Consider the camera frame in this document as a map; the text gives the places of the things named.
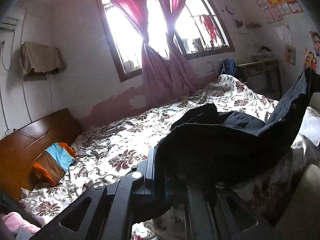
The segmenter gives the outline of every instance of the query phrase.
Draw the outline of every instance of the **pink plush toy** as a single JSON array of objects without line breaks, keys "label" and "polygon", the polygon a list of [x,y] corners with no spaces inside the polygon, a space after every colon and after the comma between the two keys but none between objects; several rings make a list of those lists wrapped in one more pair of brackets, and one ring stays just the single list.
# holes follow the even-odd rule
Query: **pink plush toy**
[{"label": "pink plush toy", "polygon": [[28,221],[24,220],[17,212],[11,212],[5,215],[2,217],[2,220],[9,231],[14,235],[18,233],[20,227],[23,227],[32,234],[35,234],[40,230],[39,227],[36,227],[35,225],[32,225]]}]

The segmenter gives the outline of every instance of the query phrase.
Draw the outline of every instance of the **pink curtain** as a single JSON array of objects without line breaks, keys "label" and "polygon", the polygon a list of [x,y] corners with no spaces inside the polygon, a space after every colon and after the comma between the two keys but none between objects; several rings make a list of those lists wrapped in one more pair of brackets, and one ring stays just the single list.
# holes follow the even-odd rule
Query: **pink curtain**
[{"label": "pink curtain", "polygon": [[172,86],[172,98],[194,92],[195,73],[173,42],[176,21],[186,0],[158,0],[167,23],[167,43],[169,47],[169,71]]},{"label": "pink curtain", "polygon": [[167,103],[172,98],[169,64],[149,45],[147,0],[111,0],[143,37],[142,76],[150,107]]}]

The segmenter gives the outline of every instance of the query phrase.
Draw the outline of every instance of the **white floral bedding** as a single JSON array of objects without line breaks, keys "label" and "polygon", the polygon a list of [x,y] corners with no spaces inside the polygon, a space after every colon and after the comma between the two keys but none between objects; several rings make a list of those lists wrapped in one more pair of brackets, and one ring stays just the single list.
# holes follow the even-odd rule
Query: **white floral bedding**
[{"label": "white floral bedding", "polygon": [[[77,158],[60,184],[56,187],[41,185],[31,192],[23,190],[20,203],[42,225],[47,224],[82,193],[84,184],[91,179],[106,184],[118,181],[132,165],[148,158],[149,147],[169,133],[172,123],[189,109],[209,102],[214,103],[219,112],[245,112],[263,121],[278,103],[255,94],[232,76],[221,75],[191,97],[84,132],[72,145]],[[306,114],[314,115],[313,109],[308,108]],[[306,136],[298,134],[292,151],[287,152],[276,167],[235,186],[234,190],[249,206],[266,215],[290,189],[292,176],[306,164],[318,165],[319,161],[319,148]],[[165,215],[132,228],[132,239],[162,239],[164,236],[185,238],[182,209],[172,208]]]}]

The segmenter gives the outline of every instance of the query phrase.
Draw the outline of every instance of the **wooden headboard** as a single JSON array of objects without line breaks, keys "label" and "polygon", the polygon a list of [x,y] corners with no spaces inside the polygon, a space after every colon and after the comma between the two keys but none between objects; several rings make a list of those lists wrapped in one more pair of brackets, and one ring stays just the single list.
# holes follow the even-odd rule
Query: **wooden headboard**
[{"label": "wooden headboard", "polygon": [[4,137],[0,140],[0,191],[20,200],[21,187],[32,190],[37,184],[31,172],[33,161],[52,143],[71,145],[81,132],[65,108]]}]

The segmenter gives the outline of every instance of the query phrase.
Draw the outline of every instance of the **black jacket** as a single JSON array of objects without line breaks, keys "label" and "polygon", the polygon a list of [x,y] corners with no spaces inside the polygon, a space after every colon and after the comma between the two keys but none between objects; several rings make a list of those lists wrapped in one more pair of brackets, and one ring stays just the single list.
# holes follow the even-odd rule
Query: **black jacket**
[{"label": "black jacket", "polygon": [[156,147],[157,167],[201,183],[234,185],[272,168],[294,142],[320,75],[305,69],[267,123],[245,113],[218,113],[214,104],[191,109]]}]

